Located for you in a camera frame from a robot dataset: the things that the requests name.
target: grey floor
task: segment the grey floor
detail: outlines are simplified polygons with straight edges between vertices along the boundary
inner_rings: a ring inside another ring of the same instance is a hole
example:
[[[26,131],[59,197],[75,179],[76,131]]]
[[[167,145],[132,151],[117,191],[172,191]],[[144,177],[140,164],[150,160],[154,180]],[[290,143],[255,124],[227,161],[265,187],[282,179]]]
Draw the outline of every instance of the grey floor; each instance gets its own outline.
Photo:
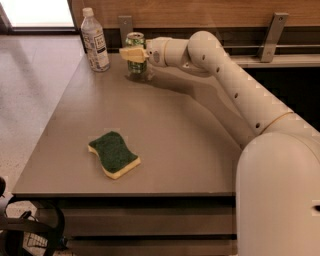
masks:
[[[6,191],[12,191],[83,56],[79,36],[0,36],[0,176]],[[8,214],[19,216],[28,207],[11,205]]]

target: bottle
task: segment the bottle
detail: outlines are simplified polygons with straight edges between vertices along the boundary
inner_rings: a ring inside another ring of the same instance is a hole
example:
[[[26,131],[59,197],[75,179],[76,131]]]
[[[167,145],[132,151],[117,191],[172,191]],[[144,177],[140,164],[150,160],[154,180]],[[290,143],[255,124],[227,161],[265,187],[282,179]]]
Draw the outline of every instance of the bottle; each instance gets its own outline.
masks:
[[[92,8],[84,8],[82,11],[84,20],[81,32],[90,67],[93,71],[106,71],[110,67],[110,62],[102,26],[95,19]]]

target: can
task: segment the can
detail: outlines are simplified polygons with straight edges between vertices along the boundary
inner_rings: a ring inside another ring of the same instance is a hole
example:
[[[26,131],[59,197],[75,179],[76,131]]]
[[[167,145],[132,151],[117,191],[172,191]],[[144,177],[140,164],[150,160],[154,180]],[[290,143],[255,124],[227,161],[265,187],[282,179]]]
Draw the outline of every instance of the can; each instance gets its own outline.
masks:
[[[143,45],[143,48],[146,49],[146,40],[144,34],[140,32],[131,32],[127,35],[126,38],[127,46],[136,46]],[[133,74],[142,74],[147,70],[147,62],[137,63],[133,61],[128,61],[128,70]]]

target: bottle cap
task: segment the bottle cap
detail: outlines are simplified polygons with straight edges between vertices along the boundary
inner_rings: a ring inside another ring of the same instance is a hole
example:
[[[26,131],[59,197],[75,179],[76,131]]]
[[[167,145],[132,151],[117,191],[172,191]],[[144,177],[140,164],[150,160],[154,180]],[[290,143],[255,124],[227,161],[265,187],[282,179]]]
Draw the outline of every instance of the bottle cap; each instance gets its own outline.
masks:
[[[83,17],[91,17],[91,16],[94,15],[94,14],[93,14],[93,10],[92,10],[92,8],[90,8],[90,7],[83,8],[83,9],[82,9],[82,13],[83,13]]]

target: green sponge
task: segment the green sponge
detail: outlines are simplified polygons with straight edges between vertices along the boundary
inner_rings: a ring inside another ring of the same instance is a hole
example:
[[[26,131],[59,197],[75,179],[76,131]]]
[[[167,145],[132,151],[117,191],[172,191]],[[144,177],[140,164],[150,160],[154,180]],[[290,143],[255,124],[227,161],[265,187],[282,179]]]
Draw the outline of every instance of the green sponge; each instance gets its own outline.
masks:
[[[91,141],[88,149],[99,157],[105,174],[112,179],[120,178],[141,163],[117,132],[109,132]]]

